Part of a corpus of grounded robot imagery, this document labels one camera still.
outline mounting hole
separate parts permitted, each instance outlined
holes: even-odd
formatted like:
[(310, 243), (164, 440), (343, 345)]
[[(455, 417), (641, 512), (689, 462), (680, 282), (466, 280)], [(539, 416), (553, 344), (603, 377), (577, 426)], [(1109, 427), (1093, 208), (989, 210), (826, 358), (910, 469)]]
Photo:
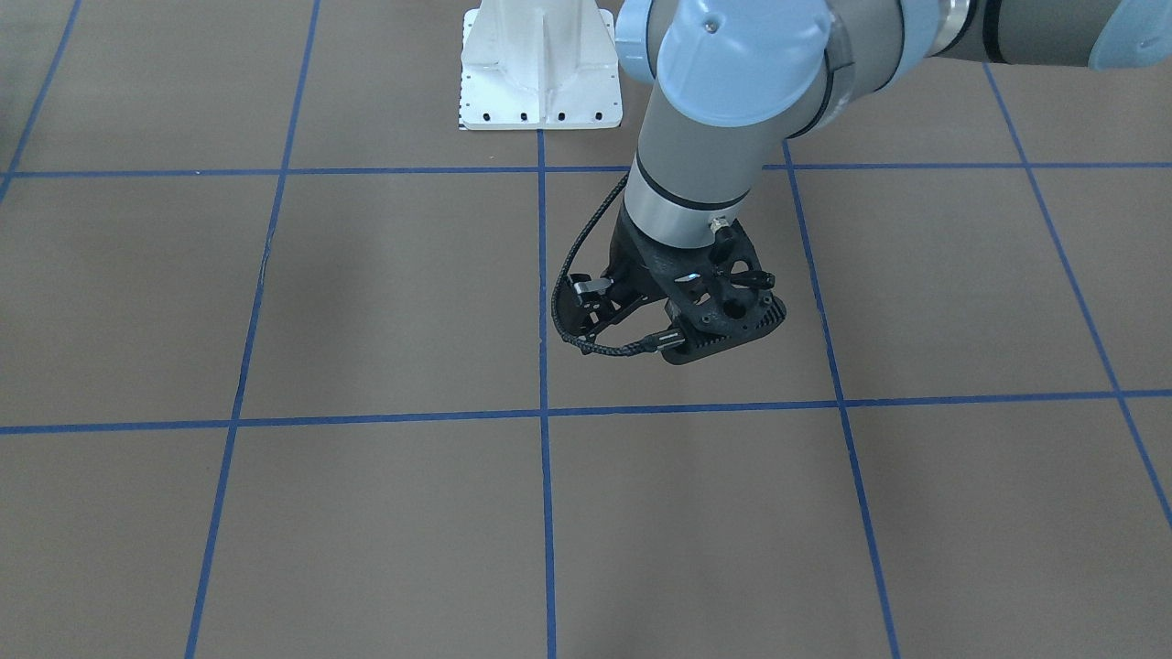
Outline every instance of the mounting hole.
[(735, 318), (736, 320), (741, 320), (742, 318), (744, 318), (745, 312), (749, 311), (744, 308), (743, 304), (736, 300), (729, 300), (724, 303), (721, 306), (721, 308), (724, 310), (724, 315), (728, 315), (729, 318)]

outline white mounting bracket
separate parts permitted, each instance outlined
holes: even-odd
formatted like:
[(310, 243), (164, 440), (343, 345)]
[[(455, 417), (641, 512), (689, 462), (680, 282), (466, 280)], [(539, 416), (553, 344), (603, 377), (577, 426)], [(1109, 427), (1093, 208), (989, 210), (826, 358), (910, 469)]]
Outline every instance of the white mounting bracket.
[(482, 0), (464, 15), (459, 127), (614, 128), (614, 15), (594, 0)]

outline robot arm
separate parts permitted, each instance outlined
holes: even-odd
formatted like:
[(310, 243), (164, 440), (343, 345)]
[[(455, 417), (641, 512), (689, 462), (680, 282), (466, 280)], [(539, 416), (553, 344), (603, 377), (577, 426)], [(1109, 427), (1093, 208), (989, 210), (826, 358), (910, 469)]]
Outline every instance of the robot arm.
[[(554, 326), (584, 353), (686, 364), (785, 319), (741, 226), (774, 147), (832, 121), (927, 56), (1138, 67), (1172, 54), (1172, 0), (628, 0), (628, 74), (654, 88), (599, 279), (568, 273)], [(608, 348), (600, 332), (666, 300), (669, 326)]]

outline blue grid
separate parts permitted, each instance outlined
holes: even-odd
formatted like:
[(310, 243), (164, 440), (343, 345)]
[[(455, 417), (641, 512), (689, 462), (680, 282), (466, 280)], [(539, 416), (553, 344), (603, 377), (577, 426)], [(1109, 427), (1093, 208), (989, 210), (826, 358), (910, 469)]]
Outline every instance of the blue grid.
[[(232, 463), (232, 455), (236, 446), (237, 432), (240, 428), (257, 427), (293, 427), (293, 426), (329, 426), (329, 424), (360, 424), (360, 423), (422, 423), (432, 421), (466, 421), (466, 420), (491, 420), (491, 419), (537, 419), (540, 422), (540, 460), (543, 475), (543, 516), (545, 530), (545, 577), (546, 577), (546, 640), (547, 655), (550, 659), (557, 657), (557, 612), (554, 591), (554, 526), (553, 526), (553, 495), (552, 495), (552, 468), (550, 461), (550, 419), (565, 416), (598, 416), (598, 415), (645, 415), (645, 414), (687, 414), (701, 412), (754, 412), (754, 410), (792, 410), (792, 409), (837, 409), (841, 423), (844, 440), (846, 442), (850, 458), (851, 473), (854, 481), (856, 495), (859, 503), (859, 512), (871, 555), (872, 569), (874, 572), (875, 587), (878, 591), (884, 623), (887, 632), (890, 651), (893, 659), (900, 658), (899, 640), (895, 629), (894, 617), (886, 593), (886, 585), (883, 576), (883, 564), (880, 550), (875, 541), (874, 530), (871, 523), (871, 514), (867, 505), (866, 489), (859, 468), (858, 456), (854, 448), (853, 433), (851, 430), (850, 409), (852, 408), (878, 408), (878, 407), (908, 407), (908, 406), (953, 406), (953, 405), (995, 405), (1014, 402), (1043, 402), (1043, 401), (1086, 401), (1086, 400), (1115, 400), (1119, 406), (1124, 422), (1127, 426), (1136, 449), (1144, 464), (1152, 489), (1160, 502), (1164, 516), (1172, 528), (1172, 508), (1170, 508), (1167, 495), (1159, 481), (1156, 469), (1147, 454), (1143, 437), (1129, 406), (1130, 400), (1138, 399), (1170, 399), (1170, 389), (1123, 389), (1116, 376), (1115, 369), (1103, 345), (1090, 307), (1083, 297), (1082, 288), (1074, 272), (1074, 267), (1067, 257), (1062, 239), (1058, 235), (1041, 186), (1034, 175), (1036, 169), (1172, 169), (1172, 162), (1030, 162), (1026, 155), (1024, 147), (1017, 135), (1009, 108), (1002, 96), (993, 69), (983, 64), (988, 77), (990, 91), (997, 101), (1006, 121), (1007, 129), (1013, 137), (1017, 149), (1020, 161), (1006, 163), (809, 163), (796, 164), (790, 155), (789, 145), (783, 145), (785, 162), (766, 165), (766, 170), (785, 171), (789, 178), (793, 196), (795, 211), (802, 233), (803, 250), (810, 271), (810, 285), (812, 287), (817, 310), (822, 320), (823, 335), (826, 344), (826, 359), (833, 381), (833, 400), (813, 401), (772, 401), (750, 403), (699, 403), (699, 405), (667, 405), (667, 406), (616, 406), (616, 407), (567, 407), (553, 408), (548, 401), (548, 331), (546, 319), (546, 304), (548, 299), (548, 280), (546, 274), (546, 175), (547, 174), (586, 174), (586, 172), (625, 172), (628, 165), (547, 165), (545, 157), (545, 135), (537, 133), (537, 165), (536, 167), (423, 167), (423, 168), (291, 168), (289, 159), (297, 136), (297, 123), (301, 107), (301, 98), (305, 91), (306, 76), (313, 54), (314, 35), (316, 33), (318, 16), (321, 9), (321, 0), (313, 0), (313, 8), (309, 19), (308, 34), (306, 35), (305, 49), (301, 57), (301, 68), (298, 77), (297, 91), (293, 98), (293, 108), (289, 113), (288, 130), (285, 141), (284, 156), (279, 169), (199, 169), (199, 170), (122, 170), (122, 171), (23, 171), (20, 169), (21, 157), (28, 144), (36, 118), (48, 95), (53, 83), (53, 77), (60, 67), (69, 38), (73, 34), (77, 14), (81, 9), (82, 0), (74, 0), (70, 8), (61, 40), (49, 64), (45, 81), (38, 93), (36, 100), (29, 113), (28, 120), (21, 133), (20, 141), (13, 152), (8, 168), (2, 174), (0, 181), (0, 203), (4, 202), (8, 189), (14, 179), (21, 178), (150, 178), (150, 177), (223, 177), (223, 176), (272, 176), (277, 178), (277, 190), (273, 197), (272, 211), (270, 213), (268, 230), (265, 236), (265, 245), (261, 253), (260, 267), (257, 277), (257, 287), (253, 297), (252, 313), (248, 319), (248, 331), (241, 356), (239, 382), (233, 399), (232, 414), (229, 419), (205, 419), (205, 420), (173, 420), (173, 421), (143, 421), (143, 422), (115, 422), (115, 423), (67, 423), (67, 424), (36, 424), (36, 426), (0, 426), (2, 435), (32, 435), (32, 434), (69, 434), (69, 433), (105, 433), (105, 432), (148, 432), (148, 430), (176, 430), (176, 429), (225, 429), (227, 436), (224, 446), (224, 454), (220, 464), (219, 478), (217, 481), (216, 498), (212, 509), (211, 522), (207, 530), (207, 539), (200, 569), (199, 583), (195, 606), (192, 610), (191, 626), (189, 631), (185, 659), (193, 659), (198, 644), (199, 626), (203, 616), (204, 604), (207, 596), (207, 585), (211, 577), (211, 569), (216, 550), (216, 538), (226, 495), (227, 478)], [(1000, 395), (968, 395), (968, 396), (921, 396), (921, 398), (892, 398), (892, 399), (847, 399), (843, 392), (841, 379), (838, 372), (838, 364), (834, 356), (833, 341), (831, 338), (830, 321), (826, 317), (822, 291), (818, 285), (817, 265), (815, 261), (813, 247), (806, 230), (805, 212), (802, 204), (802, 196), (798, 185), (798, 171), (810, 170), (875, 170), (875, 169), (906, 169), (906, 170), (932, 170), (932, 169), (1010, 169), (1023, 170), (1029, 177), (1030, 185), (1042, 211), (1043, 218), (1049, 230), (1054, 246), (1062, 261), (1071, 290), (1078, 301), (1086, 328), (1091, 334), (1098, 352), (1103, 368), (1111, 383), (1110, 390), (1089, 392), (1055, 392), (1055, 393), (1021, 393)], [(406, 414), (367, 414), (367, 415), (336, 415), (336, 416), (289, 416), (289, 417), (243, 417), (241, 408), (247, 387), (248, 367), (252, 358), (252, 348), (255, 341), (257, 325), (260, 318), (261, 303), (264, 299), (265, 274), (268, 257), (272, 253), (272, 240), (280, 217), (281, 201), (285, 191), (285, 183), (289, 176), (321, 176), (321, 175), (401, 175), (401, 174), (534, 174), (538, 179), (538, 267), (539, 267), (539, 386), (540, 405), (536, 409), (500, 409), (500, 410), (469, 410), (469, 412), (442, 412), (442, 413), (406, 413)]]

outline light blue joint cap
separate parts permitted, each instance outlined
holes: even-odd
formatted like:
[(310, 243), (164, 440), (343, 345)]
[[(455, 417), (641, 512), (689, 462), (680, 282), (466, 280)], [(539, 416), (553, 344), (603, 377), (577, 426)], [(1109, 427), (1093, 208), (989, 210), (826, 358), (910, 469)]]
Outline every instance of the light blue joint cap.
[(1172, 55), (1172, 0), (1123, 0), (1091, 49), (1095, 70), (1150, 67)]
[(655, 82), (647, 49), (647, 21), (650, 19), (654, 1), (627, 0), (619, 9), (619, 20), (614, 23), (614, 47), (619, 52), (622, 70), (647, 84)]
[(825, 0), (680, 0), (656, 77), (672, 106), (693, 121), (759, 123), (810, 88), (830, 23)]
[(899, 57), (895, 75), (891, 76), (887, 84), (902, 77), (928, 56), (940, 30), (940, 0), (899, 0), (899, 6), (904, 12), (904, 54)]

